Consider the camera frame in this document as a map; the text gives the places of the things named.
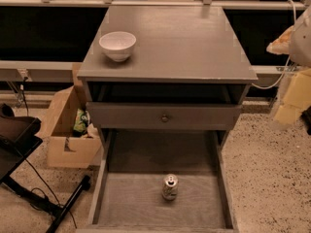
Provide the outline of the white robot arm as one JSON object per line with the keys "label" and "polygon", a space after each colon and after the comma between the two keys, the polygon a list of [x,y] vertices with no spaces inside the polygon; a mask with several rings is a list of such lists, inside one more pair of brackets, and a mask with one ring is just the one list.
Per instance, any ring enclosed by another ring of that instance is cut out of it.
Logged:
{"label": "white robot arm", "polygon": [[287,54],[292,62],[302,67],[291,78],[273,118],[281,125],[294,124],[311,107],[311,7],[266,50],[278,55]]}

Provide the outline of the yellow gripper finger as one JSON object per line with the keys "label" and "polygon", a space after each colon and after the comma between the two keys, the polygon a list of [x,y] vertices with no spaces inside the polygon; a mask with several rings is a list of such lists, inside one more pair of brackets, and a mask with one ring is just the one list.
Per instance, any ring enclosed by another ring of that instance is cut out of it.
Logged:
{"label": "yellow gripper finger", "polygon": [[311,107],[311,69],[304,69],[291,77],[281,99],[274,120],[283,125],[294,124]]}
{"label": "yellow gripper finger", "polygon": [[266,50],[273,54],[288,54],[293,26],[286,29],[276,40],[270,43]]}

